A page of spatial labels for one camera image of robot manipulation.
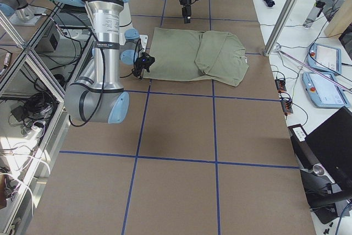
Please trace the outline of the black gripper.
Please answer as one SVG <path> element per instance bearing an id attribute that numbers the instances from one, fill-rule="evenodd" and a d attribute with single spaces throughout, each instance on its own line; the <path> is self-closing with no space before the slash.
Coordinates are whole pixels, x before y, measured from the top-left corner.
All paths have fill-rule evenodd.
<path id="1" fill-rule="evenodd" d="M 182 16 L 184 17 L 184 23 L 189 24 L 191 22 L 191 5 L 192 0 L 179 0 L 182 5 Z"/>
<path id="2" fill-rule="evenodd" d="M 138 79 L 143 79 L 143 70 L 150 72 L 150 66 L 155 62 L 155 57 L 150 56 L 148 53 L 142 53 L 140 57 L 134 62 L 132 74 Z"/>

